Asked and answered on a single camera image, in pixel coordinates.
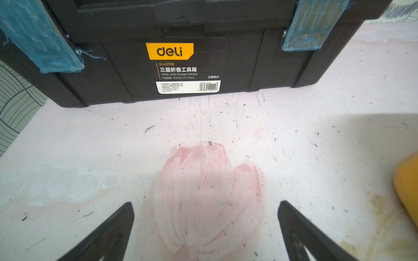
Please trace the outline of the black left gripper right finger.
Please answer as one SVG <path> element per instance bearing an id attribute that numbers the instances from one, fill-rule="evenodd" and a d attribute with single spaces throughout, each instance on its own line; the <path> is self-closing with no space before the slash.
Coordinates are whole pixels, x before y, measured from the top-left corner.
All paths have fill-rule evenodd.
<path id="1" fill-rule="evenodd" d="M 289 202 L 280 203 L 278 220 L 289 260 L 308 261 L 310 258 L 307 252 L 317 261 L 356 260 Z"/>

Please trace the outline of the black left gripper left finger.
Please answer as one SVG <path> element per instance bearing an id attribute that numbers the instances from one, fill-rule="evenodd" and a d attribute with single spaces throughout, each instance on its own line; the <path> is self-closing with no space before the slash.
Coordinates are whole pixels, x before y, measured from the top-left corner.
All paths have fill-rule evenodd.
<path id="1" fill-rule="evenodd" d="M 122 261 L 130 238 L 135 214 L 131 202 L 92 231 L 60 261 Z"/>

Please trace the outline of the yellow plastic storage tray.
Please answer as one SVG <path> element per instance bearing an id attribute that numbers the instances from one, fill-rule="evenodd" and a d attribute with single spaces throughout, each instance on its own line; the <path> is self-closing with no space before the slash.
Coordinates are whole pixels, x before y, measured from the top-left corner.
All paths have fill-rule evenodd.
<path id="1" fill-rule="evenodd" d="M 394 186 L 415 226 L 418 226 L 418 153 L 402 160 L 396 167 Z"/>

